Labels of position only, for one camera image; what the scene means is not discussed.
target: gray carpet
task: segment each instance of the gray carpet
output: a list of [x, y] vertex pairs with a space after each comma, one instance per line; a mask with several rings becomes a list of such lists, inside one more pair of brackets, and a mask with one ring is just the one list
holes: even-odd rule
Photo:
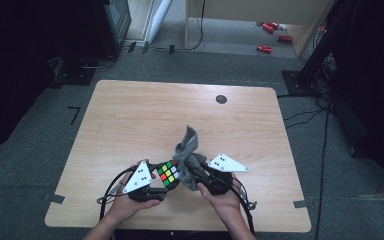
[[[58, 184], [96, 82], [100, 79], [272, 87], [287, 94], [281, 70], [300, 70], [293, 58], [203, 52], [123, 50], [98, 69], [92, 84], [46, 89], [11, 137], [0, 145], [0, 239], [80, 239], [88, 229], [51, 228], [42, 201]], [[280, 98], [285, 118], [317, 110], [315, 98]], [[81, 107], [76, 121], [68, 106]], [[311, 114], [285, 121], [285, 126]], [[325, 112], [287, 129], [313, 228], [308, 233], [257, 233], [258, 239], [313, 239], [317, 222]], [[324, 195], [319, 239], [384, 239], [384, 170], [371, 159], [349, 155], [345, 132], [328, 118]]]

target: rubik's cube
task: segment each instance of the rubik's cube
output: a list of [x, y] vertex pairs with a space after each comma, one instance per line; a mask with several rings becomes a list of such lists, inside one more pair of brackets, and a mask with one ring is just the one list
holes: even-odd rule
[[158, 175], [163, 181], [164, 187], [168, 190], [173, 190], [179, 184], [179, 172], [177, 171], [176, 162], [170, 160], [168, 162], [162, 163], [157, 167]]

